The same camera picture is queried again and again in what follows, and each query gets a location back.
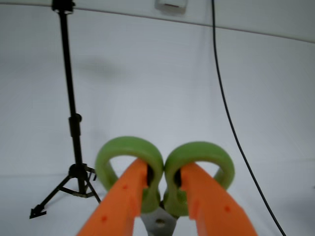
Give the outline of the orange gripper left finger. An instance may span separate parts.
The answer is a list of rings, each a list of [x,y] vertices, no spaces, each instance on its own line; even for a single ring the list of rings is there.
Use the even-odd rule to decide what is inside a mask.
[[[147,188],[147,164],[135,160],[86,221],[79,236],[131,236]]]

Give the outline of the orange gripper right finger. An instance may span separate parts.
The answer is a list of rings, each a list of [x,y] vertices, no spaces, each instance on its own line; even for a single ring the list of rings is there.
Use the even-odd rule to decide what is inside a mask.
[[[245,211],[213,177],[195,163],[181,168],[189,218],[199,236],[256,236]]]

